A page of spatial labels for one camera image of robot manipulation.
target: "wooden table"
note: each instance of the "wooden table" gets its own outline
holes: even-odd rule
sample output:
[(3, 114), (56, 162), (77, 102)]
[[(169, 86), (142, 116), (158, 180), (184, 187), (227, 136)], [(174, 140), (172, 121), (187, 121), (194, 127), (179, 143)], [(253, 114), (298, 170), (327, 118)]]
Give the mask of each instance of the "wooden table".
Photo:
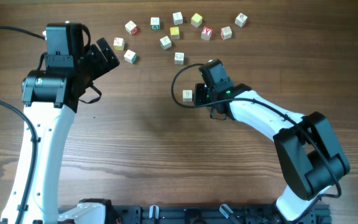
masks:
[[(181, 11), (180, 40), (162, 50), (172, 13)], [(214, 29), (210, 41), (190, 24), (204, 17)], [(234, 24), (238, 13), (245, 27)], [(162, 30), (151, 30), (159, 17)], [(141, 29), (130, 36), (124, 24)], [(110, 198), (115, 205), (270, 203), (286, 183), (272, 142), (248, 125), (209, 118), (209, 110), (187, 110), (170, 96), (174, 53), (186, 64), (219, 58), (235, 83), (250, 85), (264, 98), (291, 111), (319, 111), (333, 126), (350, 163), (341, 180), (343, 196), (324, 199), (334, 223), (358, 223), (358, 1), (117, 2), (1, 5), (0, 25), (41, 33), (49, 22), (86, 24), (92, 41), (112, 44), (123, 37), (139, 54), (132, 65), (116, 51), (120, 66), (95, 81), (100, 102), (80, 103), (67, 138), (59, 183), (59, 205), (83, 198)], [(219, 30), (231, 26), (233, 37)], [(21, 81), (46, 51), (42, 40), (0, 31), (0, 99), (23, 108)], [(202, 79), (184, 73), (175, 93)], [(84, 99), (92, 98), (90, 91)], [(0, 214), (16, 173), (23, 122), (0, 107)]]

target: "green block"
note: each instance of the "green block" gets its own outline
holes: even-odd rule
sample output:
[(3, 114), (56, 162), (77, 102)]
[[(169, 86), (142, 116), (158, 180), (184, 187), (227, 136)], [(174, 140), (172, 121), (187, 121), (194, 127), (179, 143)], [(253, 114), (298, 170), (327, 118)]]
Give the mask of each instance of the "green block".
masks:
[(135, 54), (134, 57), (132, 58), (132, 63), (135, 63), (137, 59), (137, 55)]

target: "toy block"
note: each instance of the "toy block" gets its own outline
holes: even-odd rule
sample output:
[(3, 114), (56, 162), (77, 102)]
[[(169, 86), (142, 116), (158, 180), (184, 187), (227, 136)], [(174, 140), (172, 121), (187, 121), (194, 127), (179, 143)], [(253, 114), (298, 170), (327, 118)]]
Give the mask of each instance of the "toy block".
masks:
[(152, 17), (150, 20), (150, 26), (151, 26), (152, 30), (159, 30), (160, 29), (160, 18)]
[(124, 55), (124, 59), (129, 63), (135, 63), (137, 59), (137, 54), (131, 50), (127, 50), (127, 52)]
[(183, 16), (181, 16), (181, 12), (173, 13), (173, 24), (179, 25), (183, 23)]
[(183, 90), (183, 102), (193, 101), (193, 90)]
[(160, 44), (164, 50), (167, 50), (168, 48), (172, 47), (172, 42), (168, 36), (162, 37), (160, 39)]
[(114, 49), (116, 49), (116, 50), (124, 50), (124, 47), (125, 47), (124, 39), (119, 38), (119, 37), (114, 38), (114, 43), (113, 43), (112, 47), (114, 47)]
[(177, 40), (180, 38), (179, 27), (171, 27), (171, 39)]
[(237, 24), (239, 27), (242, 27), (247, 22), (247, 18), (248, 17), (246, 15), (240, 13), (234, 23)]
[(230, 27), (223, 27), (221, 29), (221, 37), (223, 40), (231, 38), (232, 32)]
[(201, 38), (203, 40), (210, 40), (212, 36), (212, 28), (204, 27), (203, 31), (201, 32)]
[(184, 64), (185, 64), (185, 53), (176, 52), (175, 65), (184, 65)]
[(125, 24), (125, 30), (130, 35), (135, 35), (137, 33), (137, 31), (139, 31), (139, 28), (134, 22), (129, 21), (127, 24)]
[(203, 17), (198, 13), (194, 14), (194, 16), (191, 18), (191, 25), (199, 27), (201, 23), (203, 23)]

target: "yellow block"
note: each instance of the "yellow block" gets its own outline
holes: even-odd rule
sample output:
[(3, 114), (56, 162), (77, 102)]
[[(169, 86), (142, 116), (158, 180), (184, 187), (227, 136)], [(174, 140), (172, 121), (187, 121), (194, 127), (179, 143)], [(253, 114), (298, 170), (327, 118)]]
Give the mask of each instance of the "yellow block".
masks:
[(179, 34), (179, 27), (171, 27), (171, 35)]
[(195, 21), (195, 22), (200, 22), (200, 20), (202, 20), (203, 17), (200, 16), (198, 13), (194, 14), (194, 16), (191, 18), (191, 20)]

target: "black cable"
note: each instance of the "black cable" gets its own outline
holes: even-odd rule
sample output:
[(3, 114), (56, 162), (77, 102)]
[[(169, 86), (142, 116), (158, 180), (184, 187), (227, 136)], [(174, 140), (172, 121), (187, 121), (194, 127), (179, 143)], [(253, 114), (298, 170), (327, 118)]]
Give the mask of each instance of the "black cable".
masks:
[(78, 99), (80, 102), (83, 102), (83, 103), (86, 103), (86, 104), (92, 104), (92, 103), (95, 103), (95, 102), (97, 102), (97, 101), (100, 100), (100, 98), (102, 97), (102, 92), (101, 92), (99, 89), (97, 89), (94, 85), (91, 85), (90, 87), (91, 87), (92, 90), (94, 90), (99, 96), (96, 97), (96, 98), (93, 98), (93, 99), (90, 100), (89, 102), (83, 101), (83, 100), (81, 100), (81, 99)]
[(37, 67), (37, 70), (41, 70), (41, 67), (42, 67), (42, 62), (44, 61), (44, 58), (45, 58), (45, 55), (47, 55), (48, 53), (44, 52), (42, 53), (41, 57), (40, 57), (40, 62), (38, 63), (38, 67)]
[(27, 31), (27, 30), (24, 30), (24, 29), (20, 29), (20, 28), (16, 28), (16, 27), (10, 27), (10, 26), (0, 26), (0, 29), (6, 29), (6, 30), (13, 30), (13, 31), (18, 31), (18, 32), (22, 32), (24, 34), (29, 34), (33, 37), (36, 37), (36, 38), (40, 38), (42, 40), (45, 40), (45, 37), (42, 36), (42, 35), (38, 35), (38, 34), (35, 34), (33, 32), (30, 32), (30, 31)]
[(333, 194), (320, 194), (320, 195), (317, 195), (317, 198), (318, 200), (321, 200), (322, 197), (330, 197), (330, 198), (339, 198), (341, 195), (342, 195), (342, 188), (341, 186), (339, 185), (339, 182), (331, 168), (331, 166), (328, 164), (328, 161), (327, 159), (324, 157), (323, 153), (320, 151), (319, 147), (316, 145), (316, 143), (313, 141), (313, 139), (310, 137), (310, 135), (305, 131), (303, 130), (301, 127), (299, 127), (298, 123), (296, 123), (294, 120), (292, 120), (287, 114), (283, 114), (282, 112), (280, 112), (279, 110), (273, 108), (272, 106), (270, 105), (267, 105), (263, 102), (260, 102), (260, 101), (257, 101), (255, 99), (250, 99), (250, 98), (233, 98), (233, 99), (227, 99), (227, 100), (218, 100), (218, 101), (215, 101), (215, 102), (211, 102), (211, 103), (206, 103), (206, 104), (203, 104), (203, 105), (194, 105), (194, 106), (190, 106), (190, 105), (184, 105), (182, 103), (179, 103), (179, 101), (175, 98), (175, 95), (173, 94), (173, 86), (175, 85), (175, 82), (178, 78), (178, 76), (184, 72), (185, 70), (191, 68), (191, 67), (194, 67), (194, 66), (201, 66), (201, 65), (204, 65), (202, 63), (195, 63), (193, 65), (189, 65), (183, 69), (181, 69), (176, 75), (175, 77), (173, 78), (173, 81), (172, 81), (172, 85), (171, 85), (171, 95), (172, 95), (172, 98), (174, 100), (174, 102), (179, 105), (179, 106), (182, 106), (184, 108), (202, 108), (202, 107), (206, 107), (206, 106), (212, 106), (212, 105), (215, 105), (215, 104), (218, 104), (218, 103), (225, 103), (225, 102), (232, 102), (232, 101), (248, 101), (248, 102), (252, 102), (252, 103), (257, 103), (261, 106), (264, 106), (266, 107), (267, 109), (273, 111), (274, 113), (280, 115), (281, 117), (283, 117), (284, 119), (286, 119), (287, 121), (291, 122), (291, 124), (294, 125), (294, 127), (299, 130), (299, 132), (306, 138), (307, 142), (309, 144), (311, 144), (314, 149), (317, 151), (317, 153), (319, 154), (320, 156), (320, 159), (323, 161), (324, 165), (326, 166), (334, 184), (335, 184), (335, 187), (336, 187), (336, 190), (337, 190), (337, 194), (336, 195), (333, 195)]
[(22, 220), (23, 213), (25, 211), (25, 205), (27, 204), (27, 199), (29, 197), (29, 190), (32, 182), (32, 176), (34, 173), (34, 167), (35, 167), (35, 160), (37, 158), (37, 146), (38, 146), (38, 136), (37, 131), (35, 130), (34, 125), (31, 123), (30, 119), (21, 111), (13, 107), (12, 105), (9, 105), (3, 101), (0, 100), (0, 105), (5, 106), (6, 108), (10, 109), (11, 111), (15, 112), (17, 115), (19, 115), (24, 122), (28, 125), (30, 132), (31, 132), (31, 141), (32, 141), (32, 154), (31, 154), (31, 163), (29, 168), (29, 174), (27, 175), (27, 181), (25, 183), (24, 191), (23, 191), (23, 197), (21, 204), (19, 206), (19, 213), (17, 214), (16, 218), (16, 224), (19, 224)]
[(82, 30), (88, 36), (88, 41), (87, 41), (87, 43), (86, 43), (86, 45), (84, 47), (84, 51), (85, 51), (85, 53), (87, 53), (90, 50), (90, 47), (91, 47), (91, 33), (90, 33), (90, 30), (85, 25), (82, 25)]

